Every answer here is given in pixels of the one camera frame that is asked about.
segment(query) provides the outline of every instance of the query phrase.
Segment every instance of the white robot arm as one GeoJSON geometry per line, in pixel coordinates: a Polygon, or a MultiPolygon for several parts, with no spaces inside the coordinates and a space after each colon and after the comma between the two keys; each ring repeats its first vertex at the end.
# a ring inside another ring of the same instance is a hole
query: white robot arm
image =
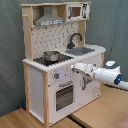
{"type": "Polygon", "coordinates": [[[102,82],[108,87],[128,90],[128,82],[121,81],[120,66],[115,61],[108,61],[105,68],[97,68],[96,65],[84,63],[76,63],[71,68],[77,70],[85,78],[102,82]]]}

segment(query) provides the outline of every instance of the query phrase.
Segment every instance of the tiled backsplash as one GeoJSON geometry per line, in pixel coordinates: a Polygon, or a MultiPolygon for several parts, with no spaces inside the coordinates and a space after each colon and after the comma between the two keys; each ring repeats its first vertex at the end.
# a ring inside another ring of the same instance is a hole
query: tiled backsplash
{"type": "MultiPolygon", "coordinates": [[[[33,58],[41,57],[44,51],[67,49],[70,37],[78,33],[79,22],[35,27],[32,30],[33,58]]],[[[73,43],[78,46],[78,36],[73,38],[73,43]]]]}

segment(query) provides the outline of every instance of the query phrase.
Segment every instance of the table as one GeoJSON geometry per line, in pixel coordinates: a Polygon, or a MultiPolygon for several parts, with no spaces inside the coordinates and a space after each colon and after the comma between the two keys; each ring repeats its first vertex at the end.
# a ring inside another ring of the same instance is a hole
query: table
{"type": "MultiPolygon", "coordinates": [[[[23,109],[0,118],[0,128],[44,128],[36,118],[23,109]]],[[[50,128],[81,128],[69,118],[64,118],[50,128]]]]}
{"type": "Polygon", "coordinates": [[[128,91],[102,85],[102,96],[71,117],[87,128],[115,128],[128,118],[128,91]]]}

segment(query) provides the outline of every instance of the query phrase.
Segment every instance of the toy sink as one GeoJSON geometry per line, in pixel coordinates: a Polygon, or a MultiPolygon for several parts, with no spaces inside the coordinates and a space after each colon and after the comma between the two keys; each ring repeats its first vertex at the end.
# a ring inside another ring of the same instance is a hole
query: toy sink
{"type": "Polygon", "coordinates": [[[85,55],[88,54],[90,52],[94,52],[94,49],[91,48],[86,48],[86,47],[77,47],[77,48],[73,48],[73,49],[68,49],[65,51],[65,53],[68,54],[72,54],[75,56],[81,56],[81,55],[85,55]]]}

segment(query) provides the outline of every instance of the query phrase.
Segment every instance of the wooden toy kitchen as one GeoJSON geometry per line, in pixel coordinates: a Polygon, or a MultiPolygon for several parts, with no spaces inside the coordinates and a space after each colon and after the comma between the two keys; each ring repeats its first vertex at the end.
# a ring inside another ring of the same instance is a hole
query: wooden toy kitchen
{"type": "Polygon", "coordinates": [[[105,49],[85,44],[90,2],[22,4],[26,108],[46,128],[101,95],[75,63],[102,67],[105,49]]]}

